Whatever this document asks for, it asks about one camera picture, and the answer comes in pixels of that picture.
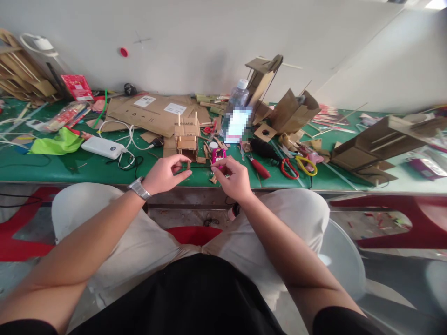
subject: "hand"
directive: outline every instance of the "hand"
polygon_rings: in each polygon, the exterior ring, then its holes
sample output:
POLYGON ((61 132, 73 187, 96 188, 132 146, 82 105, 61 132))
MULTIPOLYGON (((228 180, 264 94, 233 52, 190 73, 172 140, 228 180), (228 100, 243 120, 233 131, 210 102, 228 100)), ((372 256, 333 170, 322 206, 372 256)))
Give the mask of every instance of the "hand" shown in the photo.
POLYGON ((173 189, 183 180, 192 175, 191 170, 174 175, 182 169, 182 162, 188 161, 191 162, 188 157, 180 154, 160 158, 151 168, 146 178, 144 178, 142 183, 143 187, 150 193, 150 195, 173 189))
POLYGON ((233 157, 221 159, 211 165, 217 180, 222 185, 223 191, 227 196, 233 198, 237 202, 249 199, 254 196, 250 187, 248 178, 248 170, 241 163, 234 160, 233 157))

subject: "red plastic stool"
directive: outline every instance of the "red plastic stool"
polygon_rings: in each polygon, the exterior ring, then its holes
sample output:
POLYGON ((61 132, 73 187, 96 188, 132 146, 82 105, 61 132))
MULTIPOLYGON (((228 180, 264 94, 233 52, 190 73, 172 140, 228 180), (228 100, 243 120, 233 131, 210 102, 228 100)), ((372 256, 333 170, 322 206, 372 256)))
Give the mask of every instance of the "red plastic stool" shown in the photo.
POLYGON ((386 207, 411 221, 408 233, 357 240, 361 248, 447 249, 447 198, 370 195, 331 201, 337 207, 386 207))
MULTIPOLYGON (((40 187, 33 196, 48 201, 50 195, 57 194, 60 190, 54 187, 40 187)), ((25 203, 34 201, 35 199, 28 198, 25 203)), ((11 219, 0 224, 0 262, 26 261, 31 257, 46 256, 54 248, 54 245, 13 239, 13 235, 32 220, 41 204, 42 202, 37 202, 22 206, 11 219)))
POLYGON ((190 226, 174 227, 166 230, 181 244, 203 246, 219 235, 222 230, 213 227, 190 226))

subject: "green plastic bag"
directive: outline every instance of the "green plastic bag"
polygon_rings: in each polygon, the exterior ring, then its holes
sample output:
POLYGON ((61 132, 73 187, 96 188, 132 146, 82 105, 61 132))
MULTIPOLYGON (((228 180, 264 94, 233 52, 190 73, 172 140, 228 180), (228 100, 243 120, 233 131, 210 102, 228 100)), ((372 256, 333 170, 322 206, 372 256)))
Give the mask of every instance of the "green plastic bag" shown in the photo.
POLYGON ((83 138, 62 127, 54 139, 36 139, 29 154, 65 155, 75 152, 81 146, 83 138))

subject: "green straw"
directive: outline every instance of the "green straw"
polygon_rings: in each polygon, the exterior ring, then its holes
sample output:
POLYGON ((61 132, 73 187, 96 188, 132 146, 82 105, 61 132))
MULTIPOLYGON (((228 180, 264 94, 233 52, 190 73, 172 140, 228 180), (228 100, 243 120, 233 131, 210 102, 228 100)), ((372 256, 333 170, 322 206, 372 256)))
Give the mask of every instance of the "green straw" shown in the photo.
POLYGON ((98 124, 100 118, 102 117, 102 115, 104 114, 104 112, 106 111, 106 107, 107 107, 107 90, 106 90, 106 102, 104 103, 104 108, 102 109, 102 113, 98 116, 98 118, 95 121, 95 124, 93 125, 93 129, 96 127, 96 125, 98 124))

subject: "plastic water bottle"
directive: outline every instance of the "plastic water bottle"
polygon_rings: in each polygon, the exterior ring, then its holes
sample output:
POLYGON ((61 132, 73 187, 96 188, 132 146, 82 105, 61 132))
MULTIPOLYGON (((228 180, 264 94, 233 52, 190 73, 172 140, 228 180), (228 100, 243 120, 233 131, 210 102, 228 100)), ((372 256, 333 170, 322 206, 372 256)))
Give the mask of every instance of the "plastic water bottle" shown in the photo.
POLYGON ((225 143, 239 143, 245 126, 250 122, 251 112, 242 108, 247 103, 249 93, 247 86, 248 80, 241 79, 237 86, 231 90, 227 111, 219 133, 225 143))

